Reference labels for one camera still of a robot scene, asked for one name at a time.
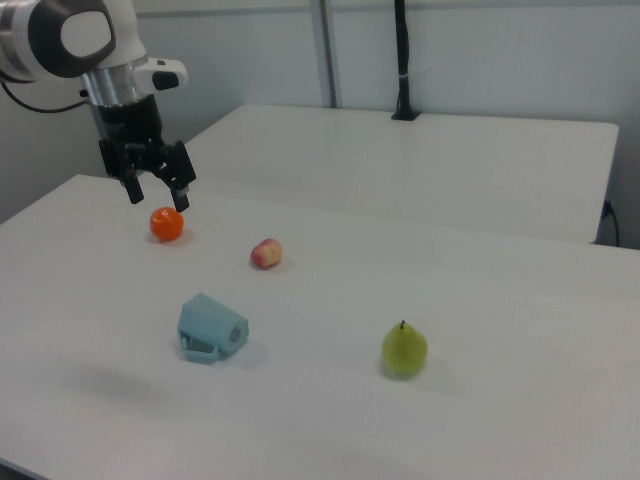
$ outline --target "apple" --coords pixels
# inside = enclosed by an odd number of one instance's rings
[[[282,260],[282,245],[273,238],[263,240],[251,250],[251,261],[258,268],[271,268],[280,260]]]

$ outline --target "blue cup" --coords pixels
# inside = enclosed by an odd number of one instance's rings
[[[178,337],[189,361],[213,363],[228,357],[242,348],[248,336],[246,318],[204,293],[182,306]]]

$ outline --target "pear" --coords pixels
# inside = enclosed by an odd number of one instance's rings
[[[427,341],[404,320],[395,325],[382,342],[382,359],[395,373],[416,373],[427,356]]]

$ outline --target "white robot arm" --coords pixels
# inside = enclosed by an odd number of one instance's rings
[[[166,145],[154,94],[187,84],[181,62],[148,58],[131,0],[0,1],[0,81],[82,78],[102,139],[107,173],[132,203],[150,171],[171,189],[178,211],[195,172],[182,142]]]

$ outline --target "white wall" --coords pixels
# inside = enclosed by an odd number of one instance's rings
[[[77,102],[81,87],[65,82],[11,88],[28,104],[55,108]],[[78,173],[104,172],[89,107],[56,115],[32,113],[2,90],[0,152],[0,223]]]
[[[188,88],[158,95],[167,138],[189,140],[245,103],[329,106],[321,25],[304,3],[140,15],[149,54],[179,59],[189,71]]]
[[[342,106],[393,110],[392,9],[337,7]],[[417,109],[619,125],[609,197],[623,245],[640,248],[640,6],[428,8],[407,18]],[[603,240],[613,241],[608,224]]]

